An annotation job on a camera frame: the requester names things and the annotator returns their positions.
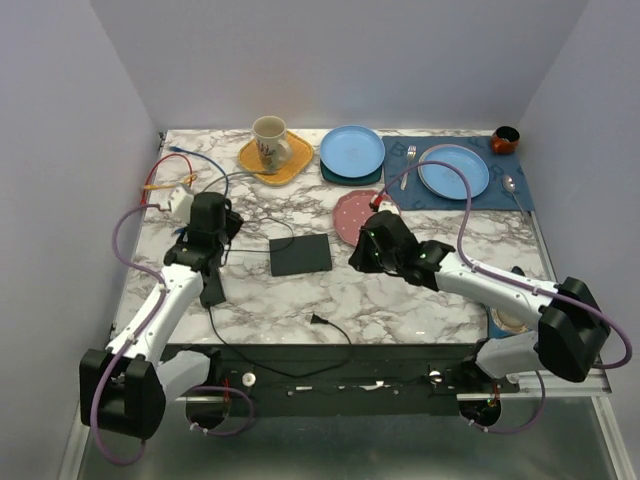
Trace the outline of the dark grey network switch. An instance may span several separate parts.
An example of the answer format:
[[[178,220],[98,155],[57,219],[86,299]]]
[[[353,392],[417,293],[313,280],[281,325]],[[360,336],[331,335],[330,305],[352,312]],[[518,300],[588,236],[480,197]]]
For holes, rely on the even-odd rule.
[[[327,234],[271,239],[269,253],[274,277],[325,272],[333,268]]]

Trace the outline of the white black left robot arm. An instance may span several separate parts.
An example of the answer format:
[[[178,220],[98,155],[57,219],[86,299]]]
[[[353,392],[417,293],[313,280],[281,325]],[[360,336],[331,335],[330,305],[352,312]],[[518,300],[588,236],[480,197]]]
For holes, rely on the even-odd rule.
[[[187,213],[184,232],[166,252],[156,284],[130,323],[103,350],[90,349],[79,366],[81,418],[101,429],[140,440],[157,431],[167,403],[194,388],[214,393],[220,368],[194,351],[164,362],[165,346],[193,301],[209,309],[224,302],[219,270],[224,248],[243,220],[223,195],[204,192],[171,201]]]

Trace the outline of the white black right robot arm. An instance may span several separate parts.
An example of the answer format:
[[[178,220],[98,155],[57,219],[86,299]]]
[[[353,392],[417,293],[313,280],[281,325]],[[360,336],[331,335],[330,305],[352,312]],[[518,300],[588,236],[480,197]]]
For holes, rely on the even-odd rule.
[[[610,334],[583,282],[526,278],[472,260],[459,246],[418,241],[402,218],[389,211],[374,214],[360,228],[349,263],[362,273],[386,273],[414,286],[463,296],[528,327],[523,334],[478,342],[459,370],[462,384],[474,392],[509,374],[540,369],[580,383]]]

